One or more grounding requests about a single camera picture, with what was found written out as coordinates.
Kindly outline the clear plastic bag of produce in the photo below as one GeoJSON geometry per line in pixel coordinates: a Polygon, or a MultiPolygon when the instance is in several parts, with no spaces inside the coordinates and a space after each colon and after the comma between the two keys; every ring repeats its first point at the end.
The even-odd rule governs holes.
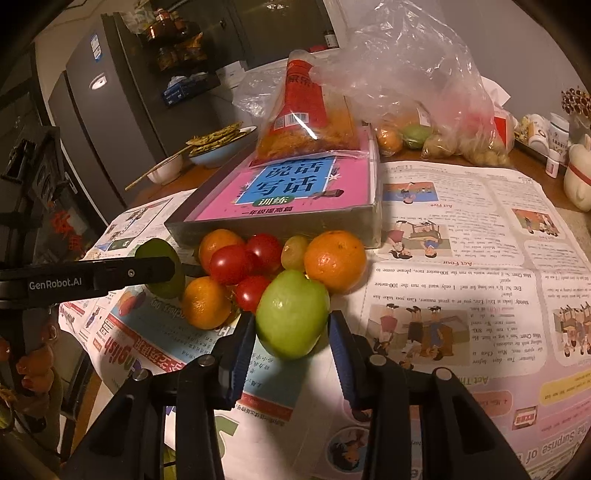
{"type": "Polygon", "coordinates": [[[318,62],[311,78],[353,102],[376,125],[421,107],[432,133],[423,154],[459,154],[477,166],[505,167],[508,149],[494,122],[494,104],[462,38],[411,1],[383,1],[363,17],[349,42],[318,62]]]}

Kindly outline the large orange mandarin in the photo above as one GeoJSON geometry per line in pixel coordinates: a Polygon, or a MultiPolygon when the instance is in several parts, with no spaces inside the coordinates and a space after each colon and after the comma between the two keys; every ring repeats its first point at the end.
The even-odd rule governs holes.
{"type": "Polygon", "coordinates": [[[367,267],[362,241],[349,231],[318,235],[304,252],[304,272],[332,294],[345,294],[358,284],[367,267]]]}

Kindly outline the dried flower bouquet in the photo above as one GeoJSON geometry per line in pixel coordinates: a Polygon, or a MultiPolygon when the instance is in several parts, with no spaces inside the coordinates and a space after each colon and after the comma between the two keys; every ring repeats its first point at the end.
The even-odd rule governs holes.
{"type": "Polygon", "coordinates": [[[590,118],[591,96],[580,88],[569,88],[561,92],[561,107],[569,115],[590,118]]]}

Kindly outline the small white bowl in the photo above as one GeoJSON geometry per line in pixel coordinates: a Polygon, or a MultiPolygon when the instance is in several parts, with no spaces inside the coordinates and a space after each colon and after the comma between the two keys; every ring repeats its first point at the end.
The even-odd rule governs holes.
{"type": "Polygon", "coordinates": [[[147,178],[153,184],[166,185],[181,174],[182,167],[182,156],[177,155],[168,159],[166,162],[162,162],[155,170],[147,175],[147,178]]]}

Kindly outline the red snack bag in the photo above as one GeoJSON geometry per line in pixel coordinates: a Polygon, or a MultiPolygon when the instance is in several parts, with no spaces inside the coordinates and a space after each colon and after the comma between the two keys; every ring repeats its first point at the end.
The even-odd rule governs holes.
{"type": "Polygon", "coordinates": [[[294,50],[270,113],[263,120],[250,165],[361,149],[359,127],[345,96],[311,79],[317,59],[294,50]]]}

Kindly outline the pink Chinese workbook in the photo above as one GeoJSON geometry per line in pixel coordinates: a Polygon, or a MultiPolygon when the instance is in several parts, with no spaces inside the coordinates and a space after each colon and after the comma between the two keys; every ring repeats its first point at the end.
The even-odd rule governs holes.
{"type": "Polygon", "coordinates": [[[328,156],[240,168],[198,202],[189,221],[345,210],[376,198],[369,158],[328,156]]]}

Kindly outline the small orange mandarin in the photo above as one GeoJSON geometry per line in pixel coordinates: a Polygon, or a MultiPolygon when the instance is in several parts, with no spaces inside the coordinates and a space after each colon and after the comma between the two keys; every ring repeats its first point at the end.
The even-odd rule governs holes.
{"type": "Polygon", "coordinates": [[[228,229],[216,229],[209,232],[199,243],[199,246],[194,251],[194,257],[199,262],[200,266],[206,273],[209,273],[211,267],[211,258],[214,253],[225,247],[231,245],[243,245],[245,242],[242,237],[235,234],[228,229]]]}

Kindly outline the small yellow-green fruit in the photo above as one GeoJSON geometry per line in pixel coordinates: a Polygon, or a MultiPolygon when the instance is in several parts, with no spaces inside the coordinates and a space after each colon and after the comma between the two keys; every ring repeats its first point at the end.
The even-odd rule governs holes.
{"type": "Polygon", "coordinates": [[[295,235],[287,239],[280,255],[280,263],[285,270],[304,272],[304,254],[308,249],[308,238],[295,235]]]}

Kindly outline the white medicine bottle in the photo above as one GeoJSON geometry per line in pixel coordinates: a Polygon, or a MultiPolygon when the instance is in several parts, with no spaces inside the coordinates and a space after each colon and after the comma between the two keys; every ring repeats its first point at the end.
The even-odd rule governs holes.
{"type": "Polygon", "coordinates": [[[557,151],[550,149],[546,161],[546,174],[549,177],[556,179],[559,174],[560,165],[560,154],[557,151]]]}

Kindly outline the grey refrigerator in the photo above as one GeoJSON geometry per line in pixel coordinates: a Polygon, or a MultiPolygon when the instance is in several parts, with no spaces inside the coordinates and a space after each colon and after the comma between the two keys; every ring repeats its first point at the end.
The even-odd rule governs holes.
{"type": "Polygon", "coordinates": [[[125,187],[165,156],[131,75],[122,19],[103,14],[73,50],[48,104],[67,159],[106,222],[130,207],[125,187]]]}

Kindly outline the wooden chopsticks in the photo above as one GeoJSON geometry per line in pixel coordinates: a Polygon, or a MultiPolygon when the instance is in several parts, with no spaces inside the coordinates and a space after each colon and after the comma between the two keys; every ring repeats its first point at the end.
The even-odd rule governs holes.
{"type": "Polygon", "coordinates": [[[191,146],[186,145],[183,149],[175,152],[174,154],[170,155],[169,157],[163,159],[154,167],[150,168],[148,171],[143,173],[137,179],[132,181],[128,184],[124,191],[127,192],[133,189],[136,185],[141,183],[144,179],[148,179],[151,183],[155,185],[166,185],[171,181],[175,180],[181,173],[184,168],[184,160],[182,158],[183,154],[190,150],[191,146]]]}

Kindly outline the white piggy figurine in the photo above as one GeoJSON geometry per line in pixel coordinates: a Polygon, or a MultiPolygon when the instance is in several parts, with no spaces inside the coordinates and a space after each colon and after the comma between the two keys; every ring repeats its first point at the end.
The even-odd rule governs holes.
{"type": "Polygon", "coordinates": [[[570,146],[569,162],[564,175],[563,188],[568,199],[582,212],[591,210],[591,154],[590,136],[583,143],[570,146]]]}

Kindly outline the red cherry tomato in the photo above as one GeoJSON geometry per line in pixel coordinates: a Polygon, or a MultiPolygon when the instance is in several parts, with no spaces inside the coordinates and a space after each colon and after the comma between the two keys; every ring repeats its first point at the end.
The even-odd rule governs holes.
{"type": "Polygon", "coordinates": [[[252,257],[256,273],[271,275],[280,270],[280,255],[283,246],[273,235],[256,234],[247,240],[245,247],[252,257]]]}
{"type": "Polygon", "coordinates": [[[242,311],[254,313],[259,306],[263,292],[270,285],[270,279],[262,275],[246,277],[235,286],[235,300],[242,311]]]}
{"type": "Polygon", "coordinates": [[[236,285],[252,274],[252,259],[244,245],[228,245],[218,249],[209,264],[211,277],[221,285],[236,285]]]}

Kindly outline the blue bowl of pancakes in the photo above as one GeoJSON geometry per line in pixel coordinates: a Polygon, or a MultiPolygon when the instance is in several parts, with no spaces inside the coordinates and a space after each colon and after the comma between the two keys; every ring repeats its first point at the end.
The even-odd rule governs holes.
{"type": "Polygon", "coordinates": [[[188,154],[189,161],[206,169],[221,167],[240,150],[256,141],[256,129],[254,125],[245,126],[207,146],[193,147],[188,154]]]}

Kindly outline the green apple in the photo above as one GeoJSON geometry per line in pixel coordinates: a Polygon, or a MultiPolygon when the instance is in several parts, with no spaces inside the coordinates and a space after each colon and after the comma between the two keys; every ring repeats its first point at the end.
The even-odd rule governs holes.
{"type": "Polygon", "coordinates": [[[168,242],[149,239],[136,249],[134,257],[149,267],[145,286],[152,295],[169,300],[181,296],[185,275],[178,254],[168,242]]]}
{"type": "Polygon", "coordinates": [[[281,360],[307,356],[325,330],[329,292],[303,272],[284,270],[266,287],[256,308],[256,334],[281,360]]]}

